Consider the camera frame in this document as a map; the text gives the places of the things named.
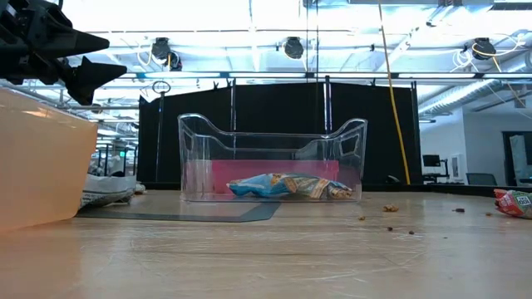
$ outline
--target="crumpled snack bag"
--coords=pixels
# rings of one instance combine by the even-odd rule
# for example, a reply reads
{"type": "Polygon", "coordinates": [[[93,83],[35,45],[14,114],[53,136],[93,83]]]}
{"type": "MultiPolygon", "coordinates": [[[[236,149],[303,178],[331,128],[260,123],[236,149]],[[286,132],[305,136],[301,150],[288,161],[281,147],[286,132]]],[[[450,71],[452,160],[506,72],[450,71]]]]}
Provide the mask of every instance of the crumpled snack bag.
{"type": "Polygon", "coordinates": [[[238,196],[254,194],[269,198],[301,194],[311,199],[349,199],[352,196],[352,189],[344,184],[306,174],[261,174],[231,181],[228,187],[238,196]]]}
{"type": "Polygon", "coordinates": [[[532,194],[514,190],[495,189],[495,205],[499,212],[532,219],[532,194]]]}

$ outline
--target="white wall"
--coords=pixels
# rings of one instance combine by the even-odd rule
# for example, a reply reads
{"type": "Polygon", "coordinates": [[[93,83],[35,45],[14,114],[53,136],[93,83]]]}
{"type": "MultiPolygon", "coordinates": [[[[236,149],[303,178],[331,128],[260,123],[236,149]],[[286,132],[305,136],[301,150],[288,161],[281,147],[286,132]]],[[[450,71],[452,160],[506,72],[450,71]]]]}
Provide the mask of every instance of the white wall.
{"type": "Polygon", "coordinates": [[[502,132],[532,131],[532,120],[519,114],[470,113],[464,115],[464,127],[468,171],[493,174],[498,185],[506,185],[502,132]]]}
{"type": "MultiPolygon", "coordinates": [[[[450,181],[466,182],[466,137],[464,133],[464,118],[462,109],[452,111],[451,116],[441,116],[436,118],[434,124],[420,124],[421,154],[438,154],[441,159],[449,160],[449,174],[452,173],[451,157],[460,155],[461,162],[460,178],[450,181]]],[[[445,173],[445,168],[435,169],[423,167],[423,173],[445,173]]]]}

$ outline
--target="transparent plastic container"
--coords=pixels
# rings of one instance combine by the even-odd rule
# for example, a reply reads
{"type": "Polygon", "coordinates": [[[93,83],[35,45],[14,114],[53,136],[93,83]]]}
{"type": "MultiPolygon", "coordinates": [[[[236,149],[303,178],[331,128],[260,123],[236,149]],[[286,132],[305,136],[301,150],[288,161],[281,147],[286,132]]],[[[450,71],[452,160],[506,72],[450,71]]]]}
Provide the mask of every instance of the transparent plastic container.
{"type": "Polygon", "coordinates": [[[238,197],[229,190],[229,182],[260,174],[312,175],[352,189],[342,201],[362,196],[366,120],[349,120],[330,135],[224,132],[199,114],[184,114],[178,121],[184,200],[310,200],[305,196],[238,197]]]}

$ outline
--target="black backdrop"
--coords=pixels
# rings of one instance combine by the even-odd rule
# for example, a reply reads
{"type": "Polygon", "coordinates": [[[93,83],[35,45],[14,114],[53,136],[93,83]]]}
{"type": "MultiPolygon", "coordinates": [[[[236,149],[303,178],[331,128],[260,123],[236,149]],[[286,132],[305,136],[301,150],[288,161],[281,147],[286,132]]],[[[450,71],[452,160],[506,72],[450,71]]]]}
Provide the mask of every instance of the black backdrop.
{"type": "MultiPolygon", "coordinates": [[[[151,103],[140,99],[137,179],[144,183],[155,182],[159,104],[160,99],[151,103]]],[[[159,182],[178,184],[181,181],[181,160],[177,117],[184,113],[200,113],[219,129],[230,130],[231,89],[167,96],[163,113],[159,182]]]]}
{"type": "MultiPolygon", "coordinates": [[[[394,89],[411,182],[420,184],[421,156],[416,100],[410,89],[394,89]]],[[[351,118],[368,120],[364,184],[383,184],[388,175],[406,182],[401,148],[387,87],[331,84],[332,129],[351,118]]],[[[179,184],[177,116],[200,113],[221,130],[231,131],[229,88],[167,96],[159,181],[179,184]]],[[[236,86],[236,130],[256,133],[322,134],[325,131],[323,84],[236,86]]],[[[159,100],[140,100],[138,180],[155,182],[159,100]]],[[[260,146],[254,139],[254,146],[260,146]]],[[[264,148],[280,145],[264,145],[264,148]]]]}
{"type": "MultiPolygon", "coordinates": [[[[415,96],[407,88],[394,88],[393,91],[411,182],[421,184],[419,120],[415,96]]],[[[362,182],[383,184],[386,177],[392,175],[406,183],[389,88],[332,83],[331,94],[333,130],[338,130],[352,118],[368,121],[362,182]]]]}

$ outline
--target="white bag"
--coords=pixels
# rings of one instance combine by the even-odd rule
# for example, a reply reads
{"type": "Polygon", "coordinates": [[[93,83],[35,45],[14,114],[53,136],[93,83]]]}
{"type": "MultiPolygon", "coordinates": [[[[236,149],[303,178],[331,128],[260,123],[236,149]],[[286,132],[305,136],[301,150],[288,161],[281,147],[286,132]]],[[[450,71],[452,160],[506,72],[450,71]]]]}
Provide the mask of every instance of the white bag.
{"type": "Polygon", "coordinates": [[[129,202],[135,193],[136,177],[98,177],[88,174],[83,187],[80,208],[103,207],[118,201],[129,202]]]}

